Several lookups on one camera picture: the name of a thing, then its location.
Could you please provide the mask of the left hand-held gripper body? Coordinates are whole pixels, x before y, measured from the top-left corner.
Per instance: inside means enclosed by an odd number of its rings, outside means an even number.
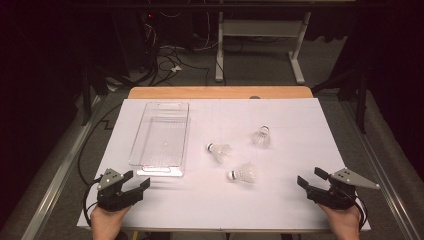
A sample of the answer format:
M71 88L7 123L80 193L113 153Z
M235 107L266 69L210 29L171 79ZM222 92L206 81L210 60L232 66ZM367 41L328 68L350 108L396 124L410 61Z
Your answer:
M109 212L115 212L141 201L134 196L135 188L128 191L122 190L121 181L124 174L111 168L105 171L97 187L97 205L99 207Z

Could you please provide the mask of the white board sheet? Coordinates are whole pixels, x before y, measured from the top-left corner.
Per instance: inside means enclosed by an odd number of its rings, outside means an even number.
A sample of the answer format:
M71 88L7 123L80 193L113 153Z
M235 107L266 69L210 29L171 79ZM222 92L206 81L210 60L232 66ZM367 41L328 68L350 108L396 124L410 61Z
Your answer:
M306 99L191 99L185 173L153 177L143 201L128 212L127 229L147 231L322 232L325 215L296 183L327 182L314 174L344 168L319 101ZM269 127L270 145L252 137ZM209 143L228 144L218 163ZM255 182L232 181L227 173L252 163Z

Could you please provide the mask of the person's right hand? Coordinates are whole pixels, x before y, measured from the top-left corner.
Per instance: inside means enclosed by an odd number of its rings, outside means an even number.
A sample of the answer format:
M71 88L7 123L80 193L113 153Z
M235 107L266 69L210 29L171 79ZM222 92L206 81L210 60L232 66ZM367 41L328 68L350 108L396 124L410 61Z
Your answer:
M326 214L331 231L337 240L360 240L360 213L356 207L346 210L334 210L319 204Z

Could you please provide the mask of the white shuttlecock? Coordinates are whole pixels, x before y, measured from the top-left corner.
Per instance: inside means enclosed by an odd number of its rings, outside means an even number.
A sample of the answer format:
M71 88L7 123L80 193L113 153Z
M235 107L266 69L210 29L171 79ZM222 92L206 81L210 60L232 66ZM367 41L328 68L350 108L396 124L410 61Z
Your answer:
M209 143L207 145L207 150L218 163L222 164L230 157L231 147L228 144Z
M270 145L270 130L266 125L261 126L253 135L252 141L256 146L267 148Z
M246 163L227 173L227 178L232 181L247 183L255 182L255 169L252 163Z

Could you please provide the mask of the white metal desk frame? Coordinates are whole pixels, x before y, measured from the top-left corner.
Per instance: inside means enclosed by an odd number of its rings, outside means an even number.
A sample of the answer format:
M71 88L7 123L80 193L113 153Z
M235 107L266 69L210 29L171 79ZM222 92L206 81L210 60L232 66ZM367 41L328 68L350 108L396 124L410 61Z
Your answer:
M215 81L224 80L224 51L225 36L233 37L282 37L296 39L293 51L287 53L296 82L305 84L305 79L298 61L311 13L306 12L302 20L230 20L225 19L222 12L218 18L217 54L215 65Z

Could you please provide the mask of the dark curtain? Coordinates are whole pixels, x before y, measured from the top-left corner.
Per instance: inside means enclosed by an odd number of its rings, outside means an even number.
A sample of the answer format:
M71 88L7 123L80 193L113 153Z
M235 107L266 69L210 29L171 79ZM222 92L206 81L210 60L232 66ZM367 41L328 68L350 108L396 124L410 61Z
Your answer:
M424 0L358 0L346 48L414 170L424 180Z
M66 0L0 0L0 214L74 119L79 62Z

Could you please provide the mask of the dark equipment box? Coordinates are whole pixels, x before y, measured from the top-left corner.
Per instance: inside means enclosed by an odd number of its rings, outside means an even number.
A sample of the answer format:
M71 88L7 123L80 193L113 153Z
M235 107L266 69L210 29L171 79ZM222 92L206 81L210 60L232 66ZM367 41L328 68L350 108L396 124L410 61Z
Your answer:
M139 12L120 12L113 15L128 71L151 70L154 53L148 44L147 27Z

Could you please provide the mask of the black metal stand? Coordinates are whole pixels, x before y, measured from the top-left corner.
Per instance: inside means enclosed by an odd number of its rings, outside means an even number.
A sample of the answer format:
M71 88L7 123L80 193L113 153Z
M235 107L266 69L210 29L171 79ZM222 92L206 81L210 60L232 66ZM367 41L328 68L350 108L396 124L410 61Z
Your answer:
M108 88L106 80L98 65L84 63L82 65L82 99L83 99L83 120L82 125L86 126L92 115L91 90L99 96L106 96Z
M314 86L311 91L318 93L324 89L337 89L340 101L356 100L355 120L359 130L365 134L365 111L368 71L360 65L349 67L341 73L332 74L328 80Z

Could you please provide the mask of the aluminium floor rail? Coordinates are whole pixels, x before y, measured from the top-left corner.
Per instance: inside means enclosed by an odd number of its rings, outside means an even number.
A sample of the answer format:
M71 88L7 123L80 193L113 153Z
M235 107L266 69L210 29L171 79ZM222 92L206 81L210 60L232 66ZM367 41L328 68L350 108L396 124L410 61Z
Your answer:
M66 184L72 167L75 165L76 156L81 150L83 142L88 136L88 133L92 127L93 117L97 114L101 104L102 98L100 96L95 96L94 100L89 104L89 106L92 108L92 115L88 118L88 122L78 131L72 147L58 167L21 240L39 239L39 236L44 229L44 226L50 217L50 214L54 209L56 202L58 201L60 194Z
M389 175L384 170L383 165L380 162L380 158L378 157L376 150L373 148L368 136L362 133L357 126L355 112L352 106L347 102L341 102L341 106L349 118L351 125L355 129L363 148L365 149L370 168L372 169L375 179L381 186L382 194L405 240L424 240L424 237L419 234L418 228L414 225L411 215L407 212L405 204L396 191L395 186L389 179Z

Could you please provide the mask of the wooden table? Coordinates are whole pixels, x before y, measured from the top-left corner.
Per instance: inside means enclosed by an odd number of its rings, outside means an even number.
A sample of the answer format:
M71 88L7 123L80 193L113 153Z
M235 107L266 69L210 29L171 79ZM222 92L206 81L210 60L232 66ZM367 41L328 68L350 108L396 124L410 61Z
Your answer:
M150 100L159 102L189 102L208 99L306 99L314 98L306 87L272 86L207 86L207 87L138 87L130 91L121 108L111 139L99 168L113 168L119 172L129 170L128 163L138 125L145 104Z

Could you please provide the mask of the person's left hand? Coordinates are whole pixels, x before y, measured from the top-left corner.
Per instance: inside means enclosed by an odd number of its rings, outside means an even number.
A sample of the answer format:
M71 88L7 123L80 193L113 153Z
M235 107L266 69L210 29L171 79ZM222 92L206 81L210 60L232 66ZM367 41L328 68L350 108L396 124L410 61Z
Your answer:
M109 212L96 206L91 214L93 240L115 240L120 232L125 215L131 207Z

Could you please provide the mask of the clear plastic container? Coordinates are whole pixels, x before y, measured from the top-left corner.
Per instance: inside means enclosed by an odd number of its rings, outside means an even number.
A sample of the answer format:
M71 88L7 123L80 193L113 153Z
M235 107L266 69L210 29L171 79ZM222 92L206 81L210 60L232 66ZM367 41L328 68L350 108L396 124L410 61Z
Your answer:
M137 175L184 175L189 110L187 102L145 105L128 161Z

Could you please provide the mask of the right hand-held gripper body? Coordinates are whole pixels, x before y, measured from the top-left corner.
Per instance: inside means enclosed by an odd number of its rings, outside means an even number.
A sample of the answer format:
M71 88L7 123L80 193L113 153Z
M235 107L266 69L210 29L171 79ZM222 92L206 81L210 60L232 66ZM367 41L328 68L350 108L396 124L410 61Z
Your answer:
M379 184L348 168L329 174L329 189L324 190L310 185L314 190L314 195L308 199L334 210L346 210L354 206L357 187L380 189Z

